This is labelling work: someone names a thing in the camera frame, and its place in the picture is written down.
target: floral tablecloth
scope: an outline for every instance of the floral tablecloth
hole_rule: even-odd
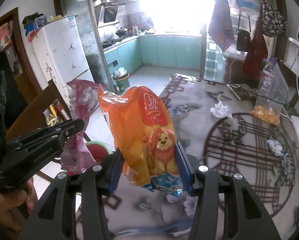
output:
[[[230,124],[210,112],[220,92],[223,104],[233,113]],[[225,85],[179,74],[171,77],[160,98],[186,153],[221,174],[242,173],[272,215],[282,240],[288,239],[296,229],[299,207],[299,149],[289,120],[281,119],[279,127],[270,126],[247,114],[253,109],[251,102],[239,101]],[[226,141],[222,135],[226,126],[242,136]],[[273,136],[290,151],[285,159],[266,150],[264,140]],[[114,195],[103,202],[113,239],[187,239],[197,198],[186,192],[179,198],[150,192],[130,185],[122,175]],[[220,194],[216,239],[223,235],[222,204]],[[80,214],[79,210],[77,236],[82,240]]]

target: trash can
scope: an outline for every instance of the trash can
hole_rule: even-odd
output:
[[[118,79],[116,77],[114,77],[114,80],[116,81],[117,86],[118,86],[118,88],[121,92],[124,92],[125,89],[130,86],[129,81],[128,81],[128,77],[129,77],[128,73],[126,75],[122,76],[121,78],[118,78]]]

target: red logo on bag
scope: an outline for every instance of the red logo on bag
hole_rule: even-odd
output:
[[[160,99],[149,89],[139,95],[138,105],[142,112],[143,122],[147,126],[166,126],[168,121],[161,109]]]

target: bright window light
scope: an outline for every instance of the bright window light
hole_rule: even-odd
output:
[[[139,0],[156,30],[199,33],[204,22],[209,25],[214,0]]]

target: bottle on counter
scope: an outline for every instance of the bottle on counter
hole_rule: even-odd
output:
[[[260,84],[258,88],[258,93],[261,96],[268,96],[268,93],[273,85],[274,75],[272,71],[275,64],[276,59],[271,57],[261,72]]]

